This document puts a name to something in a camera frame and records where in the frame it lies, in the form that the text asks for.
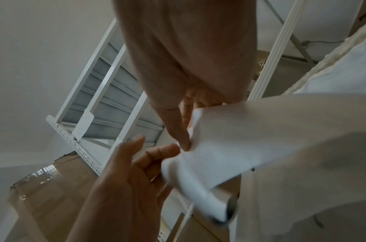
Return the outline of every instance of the paper label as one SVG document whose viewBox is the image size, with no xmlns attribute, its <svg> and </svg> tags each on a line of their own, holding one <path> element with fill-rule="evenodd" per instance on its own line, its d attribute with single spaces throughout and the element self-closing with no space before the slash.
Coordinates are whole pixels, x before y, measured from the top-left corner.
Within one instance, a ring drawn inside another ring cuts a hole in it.
<svg viewBox="0 0 366 242">
<path fill-rule="evenodd" d="M 76 140 L 79 141 L 84 136 L 93 119 L 94 115 L 85 109 L 82 117 L 72 132 L 72 135 Z"/>
</svg>

